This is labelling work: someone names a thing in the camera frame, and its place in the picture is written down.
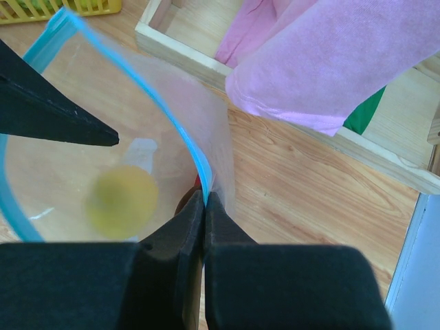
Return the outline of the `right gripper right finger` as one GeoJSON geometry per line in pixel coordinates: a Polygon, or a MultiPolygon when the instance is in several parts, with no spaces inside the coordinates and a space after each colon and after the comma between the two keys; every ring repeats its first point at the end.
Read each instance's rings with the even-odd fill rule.
{"type": "Polygon", "coordinates": [[[216,193],[206,206],[210,329],[391,329],[374,272],[345,245],[256,243],[216,193]]]}

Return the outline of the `red chili pepper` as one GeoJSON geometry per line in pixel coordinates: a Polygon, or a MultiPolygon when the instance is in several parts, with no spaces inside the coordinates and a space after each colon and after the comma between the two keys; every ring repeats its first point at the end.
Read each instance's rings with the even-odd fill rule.
{"type": "Polygon", "coordinates": [[[196,176],[195,182],[194,182],[194,186],[195,187],[199,187],[201,185],[201,181],[200,181],[200,177],[196,176]]]}

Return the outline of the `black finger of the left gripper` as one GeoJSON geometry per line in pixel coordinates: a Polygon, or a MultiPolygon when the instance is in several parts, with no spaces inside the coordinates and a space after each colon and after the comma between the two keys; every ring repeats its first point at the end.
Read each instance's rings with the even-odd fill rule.
{"type": "Polygon", "coordinates": [[[72,102],[1,42],[1,133],[115,146],[118,132],[72,102]]]}

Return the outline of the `yellow lemon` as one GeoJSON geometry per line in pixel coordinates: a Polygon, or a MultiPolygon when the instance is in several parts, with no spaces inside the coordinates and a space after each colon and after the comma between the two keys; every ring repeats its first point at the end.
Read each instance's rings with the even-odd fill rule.
{"type": "Polygon", "coordinates": [[[87,220],[107,239],[130,239],[153,217],[159,188],[139,166],[120,165],[100,174],[85,198],[87,220]]]}

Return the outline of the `clear zip top bag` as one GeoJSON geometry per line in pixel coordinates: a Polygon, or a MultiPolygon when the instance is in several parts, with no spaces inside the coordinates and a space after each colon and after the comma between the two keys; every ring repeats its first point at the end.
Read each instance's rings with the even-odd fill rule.
{"type": "Polygon", "coordinates": [[[1,28],[1,42],[72,102],[118,132],[115,146],[1,133],[1,221],[20,242],[139,241],[165,224],[200,177],[235,209],[232,139],[225,102],[196,78],[124,47],[70,10],[47,23],[1,28]],[[107,239],[84,211],[98,176],[134,165],[159,188],[137,235],[107,239]]]}

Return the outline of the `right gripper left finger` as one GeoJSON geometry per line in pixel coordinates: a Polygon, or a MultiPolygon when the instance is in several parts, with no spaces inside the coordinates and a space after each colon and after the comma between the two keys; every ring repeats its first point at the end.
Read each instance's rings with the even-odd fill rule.
{"type": "Polygon", "coordinates": [[[3,244],[1,328],[195,328],[203,217],[196,190],[140,242],[3,244]]]}

